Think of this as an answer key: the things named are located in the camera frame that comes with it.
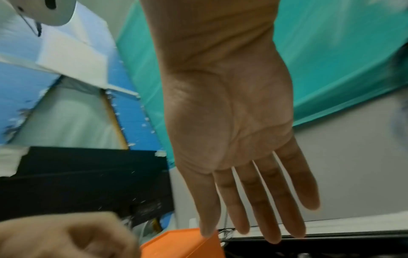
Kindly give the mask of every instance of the wrist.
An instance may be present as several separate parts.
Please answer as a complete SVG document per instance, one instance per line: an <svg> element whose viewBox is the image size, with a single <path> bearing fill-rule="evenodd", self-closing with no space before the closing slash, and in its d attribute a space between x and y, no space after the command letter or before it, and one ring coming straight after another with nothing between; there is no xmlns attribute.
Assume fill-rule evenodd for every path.
<svg viewBox="0 0 408 258"><path fill-rule="evenodd" d="M159 63L193 68L271 42L279 0L141 0Z"/></svg>

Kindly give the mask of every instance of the orange box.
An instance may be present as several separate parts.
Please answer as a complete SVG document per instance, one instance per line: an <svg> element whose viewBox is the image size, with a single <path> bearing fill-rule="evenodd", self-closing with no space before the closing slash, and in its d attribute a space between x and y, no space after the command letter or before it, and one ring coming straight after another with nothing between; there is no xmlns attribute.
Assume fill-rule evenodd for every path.
<svg viewBox="0 0 408 258"><path fill-rule="evenodd" d="M141 249L142 258L225 258L217 232L203 238L199 229L167 231Z"/></svg>

